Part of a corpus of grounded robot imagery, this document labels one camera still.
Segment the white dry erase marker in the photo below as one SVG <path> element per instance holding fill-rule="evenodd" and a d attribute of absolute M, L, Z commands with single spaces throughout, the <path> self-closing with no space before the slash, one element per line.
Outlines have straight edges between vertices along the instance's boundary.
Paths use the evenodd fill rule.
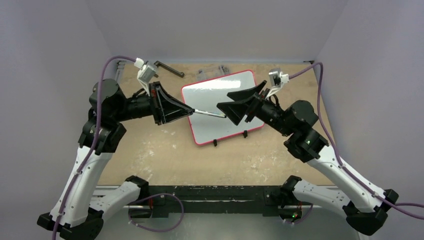
<path fill-rule="evenodd" d="M 225 114 L 214 113 L 214 112 L 204 111 L 204 110 L 199 110 L 199 109 L 194 109 L 194 113 L 195 114 L 206 115 L 206 116 L 211 116 L 211 117 L 223 118 L 223 119 L 224 118 L 227 118 L 227 116 Z"/>

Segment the red framed whiteboard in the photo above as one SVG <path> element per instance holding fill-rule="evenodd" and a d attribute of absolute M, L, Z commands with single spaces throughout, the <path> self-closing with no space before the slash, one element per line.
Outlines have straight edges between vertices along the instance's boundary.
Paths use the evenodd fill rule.
<path fill-rule="evenodd" d="M 194 109 L 188 117 L 194 142 L 201 146 L 217 141 L 246 135 L 262 128 L 263 121 L 255 118 L 251 122 L 243 120 L 235 125 L 228 114 L 217 108 L 221 102 L 229 102 L 229 92 L 246 90 L 257 85 L 255 74 L 243 70 L 207 80 L 189 83 L 181 88 L 183 102 Z"/>

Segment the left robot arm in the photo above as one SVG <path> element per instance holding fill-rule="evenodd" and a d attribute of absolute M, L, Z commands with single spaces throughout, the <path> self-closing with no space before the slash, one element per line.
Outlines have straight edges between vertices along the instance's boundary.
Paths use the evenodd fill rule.
<path fill-rule="evenodd" d="M 152 205 L 149 182 L 135 175 L 99 200 L 92 199 L 106 165 L 126 133 L 124 121 L 152 116 L 157 125 L 191 116 L 194 109 L 168 94 L 160 82 L 126 97 L 114 79 L 94 85 L 89 117 L 78 140 L 77 155 L 66 186 L 54 208 L 37 224 L 52 238 L 93 240 L 104 223 L 128 204 Z"/>

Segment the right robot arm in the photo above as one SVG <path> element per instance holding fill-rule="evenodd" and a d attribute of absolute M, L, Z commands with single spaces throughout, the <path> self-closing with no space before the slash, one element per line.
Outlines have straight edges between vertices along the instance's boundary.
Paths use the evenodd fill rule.
<path fill-rule="evenodd" d="M 338 214 L 357 232 L 371 236 L 386 222 L 398 200 L 392 189 L 382 189 L 366 180 L 335 152 L 335 147 L 313 126 L 319 117 L 306 100 L 283 109 L 277 97 L 269 97 L 263 83 L 229 92 L 229 102 L 217 108 L 235 125 L 257 118 L 286 137 L 284 146 L 296 159 L 324 174 L 336 189 L 317 186 L 290 176 L 280 188 L 281 205 L 307 202 Z"/>

